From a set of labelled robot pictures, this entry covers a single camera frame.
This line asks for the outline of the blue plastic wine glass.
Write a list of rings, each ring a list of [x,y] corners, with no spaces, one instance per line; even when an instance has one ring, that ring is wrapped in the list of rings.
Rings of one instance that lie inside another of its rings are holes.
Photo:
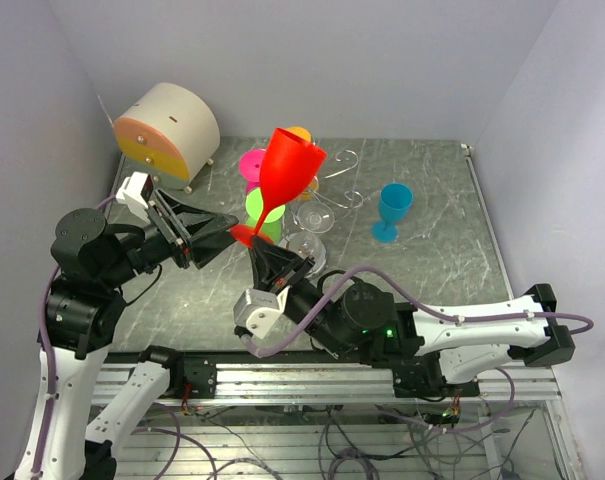
[[[396,240],[397,224],[407,215],[413,198],[412,190],[401,183],[388,184],[381,190],[378,202],[380,220],[372,226],[376,241],[392,243]]]

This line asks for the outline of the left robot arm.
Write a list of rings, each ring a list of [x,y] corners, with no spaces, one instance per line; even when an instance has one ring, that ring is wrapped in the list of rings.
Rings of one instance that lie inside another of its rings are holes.
[[[41,380],[29,438],[14,479],[111,479],[123,439],[160,397],[188,383],[183,353],[149,346],[102,415],[89,418],[98,375],[130,301],[122,287],[162,264],[203,268],[233,244],[238,220],[155,190],[149,224],[111,223],[104,206],[76,209],[55,229],[57,264],[40,308]]]

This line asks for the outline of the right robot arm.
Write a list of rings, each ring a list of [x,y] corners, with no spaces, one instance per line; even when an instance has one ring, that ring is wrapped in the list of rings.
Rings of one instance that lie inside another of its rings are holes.
[[[548,284],[517,299],[471,306],[429,306],[401,292],[375,268],[354,267],[325,279],[306,275],[313,261],[261,239],[249,250],[253,285],[236,302],[235,333],[257,358],[279,354],[259,346],[281,318],[291,339],[307,335],[340,363],[388,370],[398,397],[474,396],[476,377],[511,361],[546,368],[572,359],[570,328],[559,321]]]

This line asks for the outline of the red plastic wine glass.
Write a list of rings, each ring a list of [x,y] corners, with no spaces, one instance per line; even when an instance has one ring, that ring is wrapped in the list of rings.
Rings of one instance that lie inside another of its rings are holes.
[[[251,248],[252,238],[260,235],[268,215],[298,197],[310,185],[326,158],[327,153],[312,142],[286,129],[276,128],[260,170],[262,212],[254,227],[233,226],[230,229],[233,238]]]

